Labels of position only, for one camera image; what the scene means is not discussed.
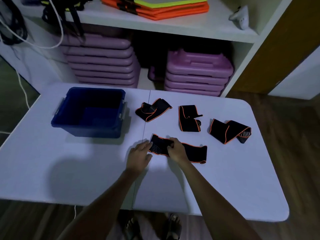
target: brown door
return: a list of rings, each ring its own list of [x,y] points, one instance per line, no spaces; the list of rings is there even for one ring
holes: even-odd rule
[[[292,0],[231,90],[269,93],[320,45],[320,0]]]

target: forearm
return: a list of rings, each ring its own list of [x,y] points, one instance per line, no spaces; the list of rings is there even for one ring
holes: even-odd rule
[[[58,240],[101,239],[110,232],[137,175],[124,171],[118,180],[71,222]]]
[[[179,164],[213,239],[260,239],[242,215],[188,161]]]

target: person's right arm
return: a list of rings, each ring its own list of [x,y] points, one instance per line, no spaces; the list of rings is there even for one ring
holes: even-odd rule
[[[188,160],[184,146],[177,138],[168,152],[181,168],[191,187],[204,221],[214,240],[261,240],[243,216],[218,192]]]

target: black sandal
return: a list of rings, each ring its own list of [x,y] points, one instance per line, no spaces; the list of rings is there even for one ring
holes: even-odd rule
[[[182,226],[180,223],[180,218],[177,216],[177,214],[171,214],[169,219],[169,224],[168,224],[168,234],[166,239],[174,239],[173,233],[178,236],[178,239],[180,239],[181,231],[182,231]]]
[[[137,218],[132,217],[127,221],[126,225],[124,226],[124,235],[127,240],[133,240],[134,238],[142,240]]]

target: white folding table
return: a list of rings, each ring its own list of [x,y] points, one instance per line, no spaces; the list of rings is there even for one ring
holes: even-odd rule
[[[119,139],[74,137],[50,122],[71,87],[57,83],[41,94],[0,148],[0,198],[88,205],[120,176],[132,146],[152,134],[207,145],[207,162],[196,168],[246,219],[283,221],[289,208],[250,106],[242,100],[155,90],[122,88],[128,111]],[[165,99],[173,108],[146,123],[135,114],[142,102]],[[201,132],[182,132],[178,106],[196,105]],[[211,119],[234,120],[252,128],[245,144],[223,145],[208,133]],[[130,188],[122,209],[200,215],[178,166],[153,155],[145,173]]]

